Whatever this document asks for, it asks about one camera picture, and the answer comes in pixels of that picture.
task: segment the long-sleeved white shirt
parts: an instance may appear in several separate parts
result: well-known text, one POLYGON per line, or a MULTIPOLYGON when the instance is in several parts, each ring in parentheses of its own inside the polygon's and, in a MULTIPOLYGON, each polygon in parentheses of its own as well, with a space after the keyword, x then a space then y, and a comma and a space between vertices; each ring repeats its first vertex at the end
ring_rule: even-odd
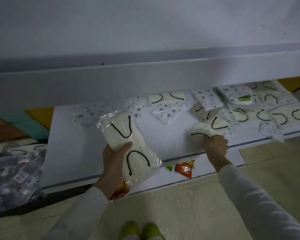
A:
MULTIPOLYGON (((300 239, 300 224, 236 166, 224 166, 218 177, 254 240, 300 239)), ((104 194, 91 187, 41 240, 88 239, 107 204, 104 194)))

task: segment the pile of plastic packages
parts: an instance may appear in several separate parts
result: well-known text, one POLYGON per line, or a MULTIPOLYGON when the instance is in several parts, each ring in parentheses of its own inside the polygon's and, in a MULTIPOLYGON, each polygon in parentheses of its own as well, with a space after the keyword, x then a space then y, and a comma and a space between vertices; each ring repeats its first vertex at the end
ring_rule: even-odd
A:
POLYGON ((73 122, 78 128, 91 124, 101 128, 114 151, 133 142, 123 165, 124 182, 131 187, 162 164, 138 125, 150 113, 169 126, 187 111, 198 119, 188 135, 199 147, 204 135, 235 137, 236 129, 248 124, 259 125, 259 133, 283 142, 284 128, 300 124, 300 103, 275 80, 133 97, 118 110, 110 103, 94 104, 74 115, 73 122))
POLYGON ((45 144, 9 142, 0 153, 0 212, 44 197, 40 181, 45 144))

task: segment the person's right hand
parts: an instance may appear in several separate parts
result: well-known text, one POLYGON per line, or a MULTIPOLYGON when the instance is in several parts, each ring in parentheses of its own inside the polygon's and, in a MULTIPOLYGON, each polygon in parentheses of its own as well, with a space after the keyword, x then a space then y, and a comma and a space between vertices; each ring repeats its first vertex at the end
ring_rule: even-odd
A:
POLYGON ((224 136, 215 135, 209 137, 207 135, 204 135, 202 145, 206 152, 209 150, 217 150, 223 156, 226 156, 227 151, 229 149, 228 142, 229 141, 225 139, 224 136))

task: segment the person's left hand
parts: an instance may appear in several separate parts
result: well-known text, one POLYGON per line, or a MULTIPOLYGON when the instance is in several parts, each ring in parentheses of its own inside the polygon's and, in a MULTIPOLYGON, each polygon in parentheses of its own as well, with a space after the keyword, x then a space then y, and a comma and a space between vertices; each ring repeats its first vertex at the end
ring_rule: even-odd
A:
POLYGON ((132 142, 128 142, 118 151, 114 152, 111 147, 107 145, 102 153, 103 173, 93 186, 100 189, 107 199, 110 199, 115 189, 121 183, 124 154, 131 147, 132 142))

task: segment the sleeve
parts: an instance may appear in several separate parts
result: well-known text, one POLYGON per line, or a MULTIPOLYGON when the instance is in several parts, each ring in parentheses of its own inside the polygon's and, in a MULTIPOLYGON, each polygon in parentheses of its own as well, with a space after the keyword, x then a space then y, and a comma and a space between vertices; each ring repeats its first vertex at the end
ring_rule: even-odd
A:
POLYGON ((218 178, 254 240, 300 239, 296 219, 236 166, 224 166, 218 178))
POLYGON ((108 200, 100 189, 89 188, 41 240, 88 239, 107 205, 108 200))

